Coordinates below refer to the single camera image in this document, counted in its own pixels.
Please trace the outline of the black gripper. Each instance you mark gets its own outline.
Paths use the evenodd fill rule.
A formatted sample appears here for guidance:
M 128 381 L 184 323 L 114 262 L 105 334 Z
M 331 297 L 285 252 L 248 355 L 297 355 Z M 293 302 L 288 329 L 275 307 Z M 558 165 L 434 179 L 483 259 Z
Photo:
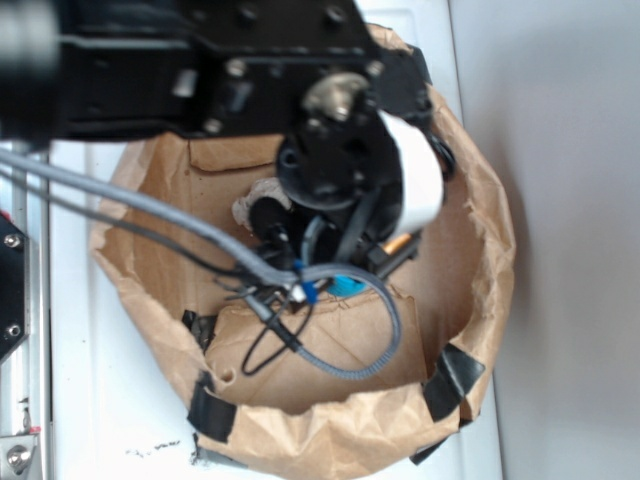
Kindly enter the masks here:
M 420 234 L 391 240 L 401 208 L 398 150 L 379 111 L 417 127 L 436 152 L 433 104 L 425 63 L 413 50 L 374 48 L 361 56 L 253 57 L 249 100 L 253 126 L 283 139 L 277 179 L 291 210 L 273 197 L 249 210 L 257 254 L 270 266 L 291 270 L 298 249 L 364 250 L 360 267 L 388 278 L 417 256 Z

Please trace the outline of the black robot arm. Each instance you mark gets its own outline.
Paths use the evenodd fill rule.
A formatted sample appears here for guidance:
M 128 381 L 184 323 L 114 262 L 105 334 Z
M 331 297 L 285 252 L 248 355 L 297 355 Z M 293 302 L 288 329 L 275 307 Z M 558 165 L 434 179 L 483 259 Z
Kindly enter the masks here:
M 423 72 L 382 47 L 352 1 L 5 1 L 1 135 L 130 141 L 279 134 L 292 214 L 260 233 L 328 226 L 324 261 L 377 274 L 385 243 L 439 213 L 453 160 L 431 129 Z

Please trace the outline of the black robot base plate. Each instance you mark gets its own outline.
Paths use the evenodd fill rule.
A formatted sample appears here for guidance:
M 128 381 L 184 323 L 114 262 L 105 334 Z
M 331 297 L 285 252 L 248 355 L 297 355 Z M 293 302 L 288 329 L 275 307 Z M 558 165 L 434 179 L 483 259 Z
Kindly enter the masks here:
M 1 211 L 1 364 L 24 342 L 27 326 L 28 237 Z

